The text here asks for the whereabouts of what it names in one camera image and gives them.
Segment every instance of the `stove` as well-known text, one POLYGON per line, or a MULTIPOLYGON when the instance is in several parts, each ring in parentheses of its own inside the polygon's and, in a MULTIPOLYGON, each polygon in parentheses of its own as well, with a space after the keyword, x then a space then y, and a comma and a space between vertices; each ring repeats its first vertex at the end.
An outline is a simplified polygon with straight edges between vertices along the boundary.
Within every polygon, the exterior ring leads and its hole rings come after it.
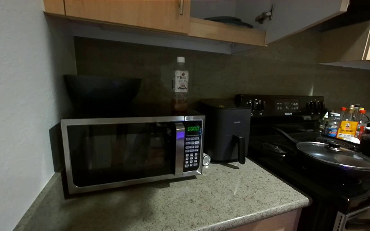
POLYGON ((248 158, 311 199, 304 208, 298 230, 352 230, 370 211, 370 173, 346 176, 312 168, 296 148, 274 127, 298 141, 336 141, 359 152, 347 141, 320 134, 320 120, 327 112, 321 96, 238 95, 238 105, 252 108, 248 158))

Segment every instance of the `black bowl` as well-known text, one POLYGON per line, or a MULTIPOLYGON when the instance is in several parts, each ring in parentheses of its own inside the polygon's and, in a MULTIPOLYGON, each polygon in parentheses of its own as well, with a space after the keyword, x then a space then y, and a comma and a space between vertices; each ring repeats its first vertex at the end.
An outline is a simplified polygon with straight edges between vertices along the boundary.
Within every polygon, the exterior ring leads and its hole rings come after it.
POLYGON ((108 76, 65 76, 75 108, 83 116, 121 116, 138 95, 142 78, 108 76))

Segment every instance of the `upper cabinet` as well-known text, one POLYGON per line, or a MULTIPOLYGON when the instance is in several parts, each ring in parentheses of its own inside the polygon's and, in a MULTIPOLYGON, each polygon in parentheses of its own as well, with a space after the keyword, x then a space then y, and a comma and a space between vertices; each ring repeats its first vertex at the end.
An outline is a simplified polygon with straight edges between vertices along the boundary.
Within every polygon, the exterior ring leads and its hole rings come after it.
POLYGON ((316 26, 345 13, 350 4, 350 0, 44 1, 45 13, 65 16, 70 19, 174 32, 187 37, 256 46, 266 46, 316 26))
POLYGON ((320 62, 370 69, 370 21, 324 32, 320 62))

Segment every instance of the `backsplash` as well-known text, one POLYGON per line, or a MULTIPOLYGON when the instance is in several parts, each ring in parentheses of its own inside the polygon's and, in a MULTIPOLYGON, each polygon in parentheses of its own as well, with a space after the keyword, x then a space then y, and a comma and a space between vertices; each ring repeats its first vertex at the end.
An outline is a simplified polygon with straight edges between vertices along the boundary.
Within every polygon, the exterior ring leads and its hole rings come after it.
POLYGON ((370 112, 370 71, 318 64, 320 32, 306 31, 234 55, 76 37, 80 75, 142 77, 136 103, 170 102, 176 57, 192 69, 193 102, 235 94, 323 95, 330 109, 359 103, 370 112))

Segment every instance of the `granite countertop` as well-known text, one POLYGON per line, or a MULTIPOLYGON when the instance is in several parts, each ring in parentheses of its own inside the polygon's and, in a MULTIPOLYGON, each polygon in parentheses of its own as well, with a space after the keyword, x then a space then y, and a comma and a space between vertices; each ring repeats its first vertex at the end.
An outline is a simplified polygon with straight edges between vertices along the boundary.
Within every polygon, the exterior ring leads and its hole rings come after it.
POLYGON ((56 199, 56 194, 62 197, 62 186, 61 175, 54 177, 16 230, 223 230, 310 204, 250 159, 246 164, 211 164, 188 180, 66 200, 56 199))

